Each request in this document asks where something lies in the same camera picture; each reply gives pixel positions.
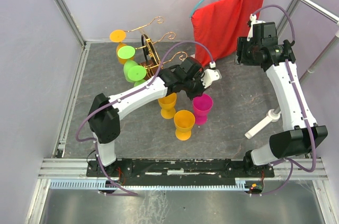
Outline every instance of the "gold hook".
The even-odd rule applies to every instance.
[[[173,40],[173,39],[176,37],[175,32],[167,32],[167,33],[164,34],[164,36],[162,36],[161,39],[159,39],[159,40],[157,40],[157,41],[155,41],[155,42],[152,42],[152,43],[155,44],[155,43],[158,43],[158,42],[162,41],[162,40],[165,38],[166,35],[168,35],[167,38],[168,38],[169,40]]]
[[[145,25],[140,26],[140,27],[138,27],[138,28],[135,28],[135,29],[133,29],[133,30],[129,30],[129,31],[123,30],[123,31],[124,31],[124,32],[133,32],[133,31],[139,30],[139,29],[141,29],[141,28],[144,28],[144,27],[149,26],[149,25],[152,24],[153,21],[156,20],[156,19],[158,19],[158,20],[157,20],[157,23],[158,23],[158,24],[162,24],[162,23],[164,23],[164,21],[165,21],[165,19],[164,19],[162,16],[156,16],[155,18],[153,18],[153,20],[152,20],[149,24],[145,24]]]
[[[178,53],[184,53],[184,54],[186,55],[185,58],[184,58],[184,55],[180,55],[180,56],[179,56],[179,59],[182,60],[182,61],[185,60],[185,59],[189,56],[186,52],[184,52],[184,51],[179,51],[179,52],[175,53],[174,56],[173,56],[170,60],[163,62],[163,64],[166,64],[166,63],[172,61]]]

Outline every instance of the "magenta cup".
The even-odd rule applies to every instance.
[[[203,94],[202,96],[193,99],[193,114],[195,116],[196,125],[203,125],[207,122],[207,115],[212,107],[213,100],[207,94]]]

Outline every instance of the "concrete floor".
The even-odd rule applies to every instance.
[[[134,47],[139,43],[129,43]],[[160,57],[173,42],[157,43]],[[106,96],[132,88],[123,75],[123,66],[115,55],[115,43],[91,44],[84,75],[79,89],[65,148],[65,158],[84,158],[94,149],[92,142],[78,143],[75,132],[88,115],[93,98],[99,93]],[[194,54],[194,45],[185,44],[176,49]],[[137,50],[135,61],[142,62]],[[260,67],[237,66],[234,56],[217,61],[222,80],[206,91],[214,101],[208,122],[194,126],[188,141],[175,137],[173,120],[160,115],[157,101],[130,113],[121,121],[121,134],[115,140],[117,157],[125,158],[242,158],[251,149],[266,144],[270,135],[282,131],[281,120],[271,123],[253,139],[244,134],[257,124],[269,109],[278,105],[274,89]],[[184,92],[178,94],[176,110],[192,111],[192,102]],[[86,125],[81,138],[90,137]]]

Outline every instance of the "red cloth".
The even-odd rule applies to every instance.
[[[220,0],[196,10],[192,16],[194,39],[205,45],[215,60],[229,56],[237,48],[238,37],[248,35],[249,15],[264,0]],[[196,45],[195,58],[205,66],[210,57]]]

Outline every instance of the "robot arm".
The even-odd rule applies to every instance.
[[[114,140],[120,134],[120,120],[135,109],[159,98],[184,90],[190,99],[200,96],[213,81],[221,78],[216,69],[204,70],[192,57],[186,58],[180,65],[160,70],[158,76],[124,93],[106,97],[103,93],[93,101],[90,113],[115,102],[88,121],[91,131],[98,142],[98,151],[104,166],[116,160]]]
[[[316,147],[326,138],[326,126],[318,126],[310,112],[297,76],[295,56],[288,40],[278,45],[274,23],[257,21],[252,17],[248,37],[238,39],[236,62],[238,64],[261,66],[270,79],[283,117],[284,132],[272,135],[265,146],[249,151],[245,159],[252,165],[266,165],[275,160],[307,154],[311,151],[310,136],[303,120],[298,97],[293,89],[286,60],[291,69],[293,81],[298,89]]]

